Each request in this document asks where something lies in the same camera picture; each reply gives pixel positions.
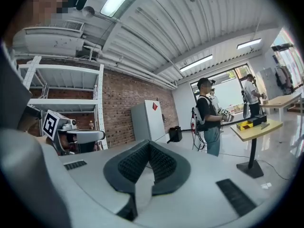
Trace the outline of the grey round ceiling fixture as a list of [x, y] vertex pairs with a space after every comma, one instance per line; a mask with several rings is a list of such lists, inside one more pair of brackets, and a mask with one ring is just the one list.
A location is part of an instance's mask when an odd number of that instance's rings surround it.
[[91, 6], [85, 6], [81, 11], [85, 18], [92, 18], [95, 15], [95, 10]]

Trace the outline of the black bag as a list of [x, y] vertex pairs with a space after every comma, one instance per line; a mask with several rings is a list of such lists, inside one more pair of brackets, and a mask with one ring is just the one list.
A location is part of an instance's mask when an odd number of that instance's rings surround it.
[[182, 130], [179, 126], [171, 127], [169, 129], [169, 140], [167, 143], [170, 142], [180, 142], [182, 140]]

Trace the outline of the person's grey shirt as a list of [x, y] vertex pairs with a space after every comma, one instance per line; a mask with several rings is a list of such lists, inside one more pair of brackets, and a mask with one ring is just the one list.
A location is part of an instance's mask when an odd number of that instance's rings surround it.
[[14, 50], [0, 40], [0, 128], [17, 129], [30, 98]]

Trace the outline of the white metal shelf unit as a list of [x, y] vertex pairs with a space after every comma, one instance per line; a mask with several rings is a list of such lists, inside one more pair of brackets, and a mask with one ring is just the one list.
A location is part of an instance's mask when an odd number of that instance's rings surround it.
[[[75, 119], [77, 130], [90, 130], [89, 122], [92, 120], [95, 127], [93, 130], [105, 133], [102, 107], [104, 65], [100, 65], [99, 70], [93, 70], [75, 66], [45, 65], [40, 61], [41, 57], [35, 56], [31, 63], [19, 66], [20, 70], [26, 70], [26, 74], [21, 77], [28, 90], [36, 80], [43, 87], [41, 96], [31, 97], [28, 103], [30, 110], [41, 117], [39, 127], [42, 135], [37, 137], [37, 140], [53, 146], [42, 131], [48, 110]], [[76, 143], [68, 141], [67, 134], [59, 132], [59, 136], [62, 145], [68, 144], [70, 154], [80, 153]], [[105, 136], [103, 140], [96, 142], [94, 151], [107, 148]]]

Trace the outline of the black and yellow box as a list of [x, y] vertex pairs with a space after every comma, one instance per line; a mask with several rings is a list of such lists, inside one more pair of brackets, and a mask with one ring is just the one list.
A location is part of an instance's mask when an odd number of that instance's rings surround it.
[[266, 123], [266, 122], [267, 122], [267, 116], [265, 114], [257, 115], [255, 117], [249, 118], [248, 120], [237, 123], [237, 129], [242, 131], [261, 125], [262, 123]]

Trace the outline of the person's left forearm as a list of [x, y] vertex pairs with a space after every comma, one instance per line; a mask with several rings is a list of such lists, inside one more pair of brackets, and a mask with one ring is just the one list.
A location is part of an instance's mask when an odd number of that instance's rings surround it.
[[17, 129], [22, 132], [29, 133], [35, 137], [41, 137], [39, 132], [39, 122], [41, 117], [33, 116], [28, 113], [24, 113], [19, 121]]

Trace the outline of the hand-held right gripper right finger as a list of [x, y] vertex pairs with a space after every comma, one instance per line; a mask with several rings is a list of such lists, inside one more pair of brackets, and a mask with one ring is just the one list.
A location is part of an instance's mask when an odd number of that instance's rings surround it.
[[[161, 144], [190, 163], [190, 176], [174, 193], [151, 198], [134, 220], [145, 228], [250, 228], [262, 221], [275, 202], [251, 177], [213, 155]], [[217, 182], [229, 179], [250, 203], [241, 202], [239, 215]]]

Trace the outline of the large glass window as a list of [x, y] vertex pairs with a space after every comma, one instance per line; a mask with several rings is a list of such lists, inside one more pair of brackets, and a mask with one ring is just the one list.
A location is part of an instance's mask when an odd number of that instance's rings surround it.
[[209, 78], [220, 108], [228, 109], [233, 114], [243, 111], [244, 101], [241, 91], [249, 73], [251, 71], [248, 64], [243, 64]]

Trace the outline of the pale metal cabinet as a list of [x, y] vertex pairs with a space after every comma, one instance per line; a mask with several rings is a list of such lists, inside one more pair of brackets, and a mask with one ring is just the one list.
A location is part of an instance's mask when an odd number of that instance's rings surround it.
[[162, 110], [159, 101], [144, 100], [131, 108], [133, 132], [136, 141], [166, 141]]

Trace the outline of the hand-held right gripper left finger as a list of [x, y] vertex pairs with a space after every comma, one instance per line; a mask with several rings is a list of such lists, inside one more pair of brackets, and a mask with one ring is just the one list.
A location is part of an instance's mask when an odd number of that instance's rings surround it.
[[63, 199], [71, 228], [149, 228], [120, 216], [131, 205], [131, 196], [117, 192], [104, 177], [108, 160], [139, 144], [84, 154], [58, 156], [47, 147], [47, 171]]

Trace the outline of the white ceiling air conditioner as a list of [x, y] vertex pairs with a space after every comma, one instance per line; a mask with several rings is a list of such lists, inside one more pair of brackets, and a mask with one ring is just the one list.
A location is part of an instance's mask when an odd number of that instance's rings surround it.
[[24, 28], [13, 39], [16, 52], [76, 56], [84, 45], [84, 23], [57, 20], [55, 23]]

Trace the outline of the coat rack with clothes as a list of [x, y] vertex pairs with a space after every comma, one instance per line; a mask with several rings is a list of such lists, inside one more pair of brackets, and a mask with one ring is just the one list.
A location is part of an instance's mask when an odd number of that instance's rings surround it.
[[286, 66], [277, 66], [275, 68], [276, 83], [283, 91], [284, 95], [290, 95], [294, 92], [292, 77]]

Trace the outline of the wooden table with black pedestal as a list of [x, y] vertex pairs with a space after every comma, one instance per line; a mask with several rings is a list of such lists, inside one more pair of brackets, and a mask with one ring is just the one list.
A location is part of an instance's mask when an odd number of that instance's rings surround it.
[[264, 176], [264, 173], [255, 159], [257, 138], [269, 134], [283, 126], [283, 122], [275, 121], [272, 119], [267, 120], [266, 127], [262, 125], [248, 128], [247, 130], [240, 130], [237, 125], [234, 124], [230, 128], [243, 142], [251, 141], [250, 157], [248, 162], [239, 163], [236, 165], [237, 169], [250, 176], [253, 179]]

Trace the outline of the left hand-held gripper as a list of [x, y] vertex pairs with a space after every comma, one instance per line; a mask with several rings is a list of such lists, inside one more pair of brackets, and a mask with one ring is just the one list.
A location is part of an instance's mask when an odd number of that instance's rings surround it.
[[75, 119], [69, 119], [52, 110], [47, 111], [42, 131], [51, 140], [59, 155], [70, 154], [68, 144], [62, 145], [59, 132], [67, 134], [68, 141], [76, 143], [80, 153], [93, 152], [96, 142], [105, 138], [103, 131], [77, 130]]

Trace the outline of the white locker cabinet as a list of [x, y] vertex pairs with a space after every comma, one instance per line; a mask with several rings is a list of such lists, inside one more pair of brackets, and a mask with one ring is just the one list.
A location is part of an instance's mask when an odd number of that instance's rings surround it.
[[279, 89], [276, 84], [276, 76], [271, 68], [259, 71], [256, 78], [260, 92], [265, 93], [268, 100], [278, 96]]

